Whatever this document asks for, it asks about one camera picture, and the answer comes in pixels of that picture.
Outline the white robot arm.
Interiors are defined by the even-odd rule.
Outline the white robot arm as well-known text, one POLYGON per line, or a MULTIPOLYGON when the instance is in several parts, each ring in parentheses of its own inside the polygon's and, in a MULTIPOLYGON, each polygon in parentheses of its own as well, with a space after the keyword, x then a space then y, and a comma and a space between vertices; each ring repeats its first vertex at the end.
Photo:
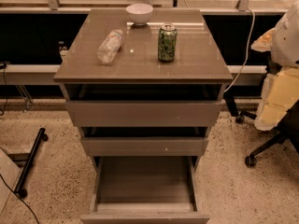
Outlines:
POLYGON ((290 7, 274 28, 254 41, 251 48, 269 51, 271 61, 281 66, 275 75, 266 75, 262 100, 254 120, 258 130, 269 131, 299 100, 299 1, 290 7))

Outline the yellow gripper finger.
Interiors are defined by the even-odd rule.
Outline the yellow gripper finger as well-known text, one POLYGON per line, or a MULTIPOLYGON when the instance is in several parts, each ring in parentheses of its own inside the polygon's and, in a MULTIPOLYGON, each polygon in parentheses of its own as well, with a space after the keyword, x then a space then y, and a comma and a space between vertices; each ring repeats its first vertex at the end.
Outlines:
POLYGON ((267 74, 263 82, 262 100, 254 120, 255 127, 261 131, 277 127, 298 100, 299 69, 282 68, 275 75, 267 74))
POLYGON ((257 40, 255 40, 252 43, 251 48, 259 52, 269 51, 272 42, 272 35, 274 32, 274 28, 271 28, 268 31, 266 31, 263 35, 261 35, 257 40))

